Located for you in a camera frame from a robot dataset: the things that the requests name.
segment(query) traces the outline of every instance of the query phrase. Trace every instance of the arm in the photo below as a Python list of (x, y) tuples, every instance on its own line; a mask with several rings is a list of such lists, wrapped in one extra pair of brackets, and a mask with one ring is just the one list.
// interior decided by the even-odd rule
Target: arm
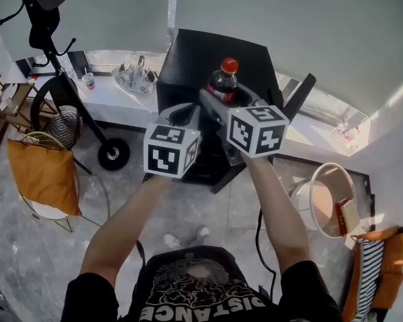
[(170, 179), (154, 176), (124, 203), (91, 239), (81, 274), (95, 273), (115, 287), (116, 276), (130, 255), (137, 239)]
[(268, 159), (244, 159), (257, 190), (267, 235), (284, 273), (292, 265), (310, 260), (306, 227)]

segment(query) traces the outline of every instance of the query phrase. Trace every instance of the red bottle cap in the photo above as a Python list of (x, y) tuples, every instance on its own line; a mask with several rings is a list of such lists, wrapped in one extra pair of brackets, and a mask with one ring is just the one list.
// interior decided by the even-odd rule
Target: red bottle cap
[(223, 59), (221, 64), (221, 69), (228, 74), (234, 74), (235, 72), (237, 72), (238, 67), (239, 62), (237, 62), (235, 59), (231, 57)]

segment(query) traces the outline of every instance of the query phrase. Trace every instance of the striped cloth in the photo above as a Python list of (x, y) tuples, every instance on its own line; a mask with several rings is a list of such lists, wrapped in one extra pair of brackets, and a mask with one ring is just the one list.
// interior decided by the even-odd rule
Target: striped cloth
[(353, 322), (364, 320), (370, 311), (371, 302), (377, 288), (377, 278), (381, 272), (384, 241), (359, 240), (361, 245), (361, 268), (357, 315)]

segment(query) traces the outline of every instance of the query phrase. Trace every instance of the person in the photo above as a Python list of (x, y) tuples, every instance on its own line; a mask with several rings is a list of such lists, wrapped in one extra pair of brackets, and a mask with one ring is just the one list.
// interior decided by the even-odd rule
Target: person
[[(248, 286), (225, 249), (195, 246), (153, 256), (140, 271), (130, 309), (120, 321), (342, 321), (310, 259), (305, 225), (273, 166), (266, 158), (245, 161), (279, 262), (279, 304)], [(61, 321), (117, 320), (118, 272), (169, 183), (162, 176), (144, 181), (99, 228), (80, 275), (69, 283)], [(206, 236), (207, 229), (201, 234)]]

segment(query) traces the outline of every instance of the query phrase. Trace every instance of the coca-cola bottle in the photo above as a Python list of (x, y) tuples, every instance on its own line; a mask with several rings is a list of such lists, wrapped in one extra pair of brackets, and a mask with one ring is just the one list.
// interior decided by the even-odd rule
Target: coca-cola bottle
[(239, 63), (235, 59), (227, 57), (223, 59), (221, 69), (213, 72), (209, 79), (208, 92), (225, 104), (233, 103), (237, 88), (235, 74), (238, 65)]

